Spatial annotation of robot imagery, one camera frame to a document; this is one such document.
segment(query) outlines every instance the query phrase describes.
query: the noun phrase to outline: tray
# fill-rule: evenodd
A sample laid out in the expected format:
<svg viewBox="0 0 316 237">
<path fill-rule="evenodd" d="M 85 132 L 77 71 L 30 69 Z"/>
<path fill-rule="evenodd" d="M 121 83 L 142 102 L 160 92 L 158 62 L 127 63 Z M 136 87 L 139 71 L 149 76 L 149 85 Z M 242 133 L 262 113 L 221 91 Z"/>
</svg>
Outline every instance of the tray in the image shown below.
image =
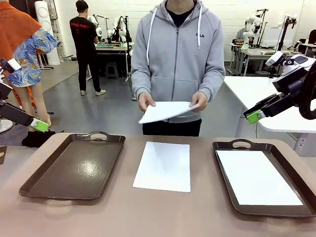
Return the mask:
<svg viewBox="0 0 316 237">
<path fill-rule="evenodd" d="M 236 142 L 245 142 L 250 144 L 250 148 L 233 146 Z M 253 143 L 244 139 L 237 139 L 231 142 L 214 142 L 213 148 L 221 168 L 224 181 L 227 186 L 229 196 L 234 208 L 247 215 L 267 216 L 267 217 L 286 217 L 286 218 L 306 218 L 316 217 L 316 197 L 311 189 L 307 186 L 301 176 L 291 166 L 287 159 L 281 154 L 276 146 L 267 143 Z M 291 189 L 297 194 L 303 205 L 301 206 L 265 206 L 265 205 L 239 205 L 235 193 L 230 185 L 229 179 L 221 164 L 221 160 L 216 151 L 225 150 L 250 150 L 263 151 L 269 161 L 274 165 L 277 171 L 282 175 Z"/>
<path fill-rule="evenodd" d="M 102 134 L 105 138 L 92 136 Z M 24 197 L 95 200 L 106 183 L 125 142 L 105 132 L 72 134 L 20 188 Z"/>
</svg>

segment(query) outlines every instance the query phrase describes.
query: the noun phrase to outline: fila logo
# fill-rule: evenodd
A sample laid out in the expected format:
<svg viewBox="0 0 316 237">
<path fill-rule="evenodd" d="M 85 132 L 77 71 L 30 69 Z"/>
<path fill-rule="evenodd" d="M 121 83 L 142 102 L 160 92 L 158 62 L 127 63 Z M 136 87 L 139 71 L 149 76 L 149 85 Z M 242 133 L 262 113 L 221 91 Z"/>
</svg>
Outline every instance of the fila logo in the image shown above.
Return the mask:
<svg viewBox="0 0 316 237">
<path fill-rule="evenodd" d="M 198 34 L 196 34 L 196 36 L 198 36 Z M 199 35 L 201 38 L 204 38 L 204 35 L 203 34 L 200 34 Z"/>
</svg>

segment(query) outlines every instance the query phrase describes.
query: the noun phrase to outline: black t-shirt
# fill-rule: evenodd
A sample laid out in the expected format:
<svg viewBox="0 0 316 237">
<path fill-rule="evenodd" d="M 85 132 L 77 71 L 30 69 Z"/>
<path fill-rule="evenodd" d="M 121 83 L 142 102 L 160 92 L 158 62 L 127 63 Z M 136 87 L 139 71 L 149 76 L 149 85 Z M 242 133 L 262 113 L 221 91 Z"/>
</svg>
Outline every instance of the black t-shirt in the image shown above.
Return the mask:
<svg viewBox="0 0 316 237">
<path fill-rule="evenodd" d="M 77 56 L 95 54 L 93 40 L 97 37 L 97 33 L 94 24 L 83 17 L 75 17 L 70 21 L 70 28 L 75 41 Z"/>
<path fill-rule="evenodd" d="M 175 14 L 172 11 L 167 9 L 167 12 L 170 14 L 176 27 L 179 28 L 185 22 L 185 20 L 188 18 L 188 16 L 193 12 L 196 4 L 197 4 L 197 2 L 194 1 L 194 7 L 190 11 L 187 11 L 187 12 L 180 14 L 180 15 L 177 15 L 177 14 Z"/>
</svg>

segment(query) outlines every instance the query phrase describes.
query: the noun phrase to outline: stool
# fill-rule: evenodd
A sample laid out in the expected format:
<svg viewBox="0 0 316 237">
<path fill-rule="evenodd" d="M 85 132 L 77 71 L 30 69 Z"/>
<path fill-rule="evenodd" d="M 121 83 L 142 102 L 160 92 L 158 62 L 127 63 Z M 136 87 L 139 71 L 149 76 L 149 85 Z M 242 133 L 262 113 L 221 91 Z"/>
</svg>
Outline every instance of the stool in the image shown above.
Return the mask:
<svg viewBox="0 0 316 237">
<path fill-rule="evenodd" d="M 106 63 L 106 79 L 114 78 L 119 79 L 119 73 L 116 63 Z"/>
</svg>

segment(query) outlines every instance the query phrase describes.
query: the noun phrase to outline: white paper on tray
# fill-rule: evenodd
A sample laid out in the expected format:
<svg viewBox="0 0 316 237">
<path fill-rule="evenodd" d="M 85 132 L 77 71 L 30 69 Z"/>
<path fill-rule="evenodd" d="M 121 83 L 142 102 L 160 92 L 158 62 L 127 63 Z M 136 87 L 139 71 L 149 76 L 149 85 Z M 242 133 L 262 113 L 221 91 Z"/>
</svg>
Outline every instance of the white paper on tray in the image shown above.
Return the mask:
<svg viewBox="0 0 316 237">
<path fill-rule="evenodd" d="M 147 142 L 133 187 L 191 192 L 190 145 Z"/>
<path fill-rule="evenodd" d="M 240 205 L 303 205 L 261 151 L 217 151 Z"/>
<path fill-rule="evenodd" d="M 155 107 L 149 106 L 147 108 L 144 116 L 138 123 L 144 124 L 174 118 L 199 107 L 199 105 L 195 105 L 192 107 L 189 107 L 189 105 L 190 102 L 156 102 Z"/>
</svg>

